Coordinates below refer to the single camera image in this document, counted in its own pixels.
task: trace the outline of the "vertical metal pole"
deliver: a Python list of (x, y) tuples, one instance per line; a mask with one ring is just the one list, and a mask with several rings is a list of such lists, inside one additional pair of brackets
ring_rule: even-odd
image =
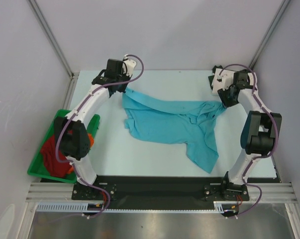
[(286, 12), (288, 6), (290, 5), (292, 0), (283, 0), (283, 2), (281, 3), (274, 19), (272, 20), (272, 22), (270, 23), (270, 26), (264, 36), (264, 38), (262, 39), (259, 47), (257, 48), (257, 51), (255, 53), (255, 55), (253, 56), (253, 59), (251, 60), (249, 67), (251, 69), (254, 69), (260, 55), (262, 54), (262, 52), (264, 51), (269, 39), (272, 37), (278, 23), (280, 22), (280, 20), (282, 19), (284, 13)]
[(69, 77), (73, 76), (73, 73), (70, 69), (70, 66), (64, 56), (64, 53), (62, 52), (55, 36), (53, 35), (44, 15), (42, 14), (38, 3), (36, 2), (36, 0), (27, 0), (27, 2), (29, 3), (31, 9), (33, 10), (39, 24), (41, 25), (43, 31), (45, 32), (46, 36), (48, 37), (49, 42), (51, 43), (52, 48), (54, 49), (54, 51), (56, 52), (59, 60), (61, 61), (65, 71), (67, 72), (67, 74), (69, 75)]

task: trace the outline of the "cable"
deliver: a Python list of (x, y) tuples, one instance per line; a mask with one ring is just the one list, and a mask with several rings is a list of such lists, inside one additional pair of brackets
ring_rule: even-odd
[[(134, 57), (134, 58), (136, 58), (136, 59), (141, 63), (141, 67), (142, 67), (142, 68), (141, 68), (140, 74), (139, 74), (137, 77), (135, 77), (134, 79), (129, 80), (129, 81), (116, 82), (116, 83), (109, 83), (109, 84), (105, 84), (105, 85), (99, 86), (99, 87), (97, 87), (96, 89), (94, 89), (94, 90), (92, 91), (92, 94), (89, 94), (89, 95), (82, 101), (82, 103), (81, 103), (81, 104), (79, 105), (79, 107), (77, 108), (77, 113), (73, 113), (73, 115), (68, 119), (68, 121), (66, 122), (65, 126), (62, 128), (62, 130), (61, 130), (61, 132), (60, 132), (60, 135), (59, 135), (59, 137), (58, 137), (58, 140), (57, 140), (57, 143), (56, 143), (56, 150), (55, 150), (56, 159), (57, 159), (58, 162), (60, 162), (60, 163), (69, 163), (68, 160), (64, 160), (64, 161), (63, 161), (63, 160), (60, 160), (60, 158), (59, 158), (59, 146), (60, 146), (60, 142), (61, 142), (61, 139), (62, 139), (62, 137), (63, 137), (65, 131), (67, 130), (67, 127), (69, 126), (70, 122), (74, 119), (74, 117), (76, 116), (76, 114), (79, 113), (79, 111), (82, 109), (82, 107), (85, 105), (85, 103), (90, 99), (90, 97), (91, 97), (94, 93), (96, 93), (98, 90), (100, 90), (100, 89), (102, 89), (102, 88), (105, 88), (105, 87), (108, 87), (108, 86), (116, 86), (116, 85), (128, 84), (128, 83), (130, 83), (130, 82), (136, 81), (137, 79), (139, 79), (139, 78), (142, 76), (142, 74), (143, 74), (143, 72), (144, 72), (144, 64), (143, 64), (143, 61), (142, 61), (138, 56), (133, 55), (133, 54), (128, 54), (128, 55), (126, 55), (126, 57)], [(74, 168), (74, 172), (75, 172), (76, 176), (77, 176), (77, 177), (78, 177), (85, 185), (87, 185), (88, 187), (91, 187), (91, 188), (100, 190), (100, 191), (104, 192), (104, 193), (106, 194), (106, 196), (107, 196), (107, 204), (106, 204), (106, 205), (105, 205), (105, 206), (104, 206), (97, 214), (95, 214), (95, 215), (93, 215), (93, 216), (88, 216), (88, 217), (87, 217), (87, 218), (95, 218), (95, 217), (97, 217), (98, 215), (100, 215), (104, 210), (106, 210), (106, 209), (108, 208), (108, 206), (109, 206), (109, 204), (110, 204), (110, 194), (109, 194), (105, 189), (100, 188), (100, 187), (97, 187), (97, 186), (94, 186), (94, 185), (92, 185), (92, 184), (89, 184), (88, 182), (86, 182), (85, 180), (83, 180), (82, 177), (80, 176), (80, 174), (78, 173), (78, 171), (77, 171), (75, 165), (73, 165), (73, 168)]]
[(252, 96), (253, 96), (253, 98), (255, 99), (255, 101), (257, 102), (257, 104), (259, 105), (259, 107), (262, 109), (262, 111), (265, 112), (265, 113), (268, 115), (268, 117), (270, 118), (270, 120), (271, 120), (271, 122), (272, 122), (272, 124), (273, 124), (273, 127), (274, 127), (275, 136), (276, 136), (276, 139), (275, 139), (275, 142), (274, 142), (273, 149), (269, 152), (269, 154), (263, 155), (263, 156), (256, 156), (256, 157), (253, 157), (252, 160), (250, 161), (250, 163), (247, 165), (247, 167), (246, 167), (246, 169), (245, 169), (245, 171), (244, 171), (244, 173), (243, 173), (243, 175), (242, 175), (242, 180), (243, 180), (244, 184), (246, 184), (246, 186), (258, 188), (258, 190), (259, 190), (259, 197), (258, 197), (257, 201), (256, 201), (249, 209), (247, 209), (247, 210), (245, 210), (244, 212), (241, 212), (240, 214), (238, 214), (238, 215), (240, 216), (240, 215), (243, 215), (243, 214), (247, 213), (248, 211), (250, 211), (251, 209), (253, 209), (255, 206), (257, 206), (258, 203), (260, 202), (262, 196), (263, 196), (263, 191), (261, 190), (261, 188), (260, 188), (258, 185), (254, 185), (254, 184), (249, 184), (249, 183), (247, 183), (247, 182), (245, 181), (245, 176), (246, 176), (248, 170), (249, 170), (250, 167), (253, 165), (253, 163), (254, 163), (254, 161), (255, 161), (256, 159), (259, 159), (259, 158), (268, 158), (268, 157), (270, 157), (270, 156), (273, 155), (273, 153), (275, 152), (275, 150), (276, 150), (276, 148), (277, 148), (277, 145), (278, 145), (279, 134), (278, 134), (277, 124), (276, 124), (276, 122), (275, 122), (273, 116), (265, 109), (265, 107), (263, 107), (263, 105), (262, 105), (261, 102), (260, 102), (260, 99), (257, 97), (256, 94), (254, 94), (254, 92), (255, 92), (255, 90), (256, 90), (256, 80), (257, 80), (255, 72), (254, 72), (252, 69), (250, 69), (248, 66), (245, 66), (245, 65), (242, 65), (242, 64), (230, 64), (230, 65), (225, 66), (225, 67), (220, 71), (219, 75), (220, 75), (226, 68), (228, 68), (228, 67), (230, 67), (230, 66), (241, 66), (241, 67), (244, 67), (245, 69), (247, 69), (248, 71), (250, 71), (251, 74), (253, 75), (254, 83), (253, 83)]

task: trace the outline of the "blue cloth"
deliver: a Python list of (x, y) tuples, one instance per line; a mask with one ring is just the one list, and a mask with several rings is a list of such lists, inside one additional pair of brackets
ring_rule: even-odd
[(225, 111), (216, 101), (161, 101), (129, 88), (122, 96), (134, 138), (158, 143), (186, 143), (187, 157), (210, 173), (218, 159), (216, 118)]

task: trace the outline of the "table surface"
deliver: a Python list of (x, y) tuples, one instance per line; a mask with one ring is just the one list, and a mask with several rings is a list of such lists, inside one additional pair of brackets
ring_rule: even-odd
[[(100, 71), (81, 71), (71, 101), (73, 109), (88, 92), (92, 79)], [(168, 101), (220, 101), (211, 94), (207, 77), (211, 71), (144, 71), (128, 87)], [(124, 128), (127, 118), (122, 94), (115, 93), (96, 114), (101, 122), (90, 150), (90, 159), (98, 175), (221, 177), (234, 165), (240, 151), (240, 134), (247, 114), (241, 105), (228, 108), (217, 118), (215, 138), (219, 158), (208, 174), (186, 156), (186, 145), (144, 142), (133, 138)], [(251, 177), (275, 178), (271, 158), (262, 159)]]

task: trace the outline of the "green plastic bin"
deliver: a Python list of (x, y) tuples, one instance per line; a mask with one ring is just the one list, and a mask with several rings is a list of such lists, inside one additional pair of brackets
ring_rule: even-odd
[[(54, 119), (57, 116), (64, 117), (69, 112), (70, 111), (68, 111), (68, 110), (58, 110)], [(95, 137), (99, 124), (100, 124), (100, 116), (94, 115), (88, 125), (87, 132), (91, 133), (91, 135), (93, 137)], [(29, 175), (35, 176), (35, 177), (47, 178), (47, 179), (56, 180), (56, 181), (60, 181), (60, 182), (64, 182), (64, 183), (75, 183), (77, 180), (77, 177), (74, 172), (67, 174), (65, 178), (57, 178), (57, 177), (50, 176), (49, 172), (46, 170), (46, 168), (44, 166), (43, 156), (40, 153), (40, 149), (41, 149), (42, 145), (47, 141), (47, 139), (49, 139), (53, 134), (54, 134), (54, 123), (52, 122), (43, 141), (41, 142), (32, 162), (31, 162), (29, 168), (28, 168), (27, 173)]]

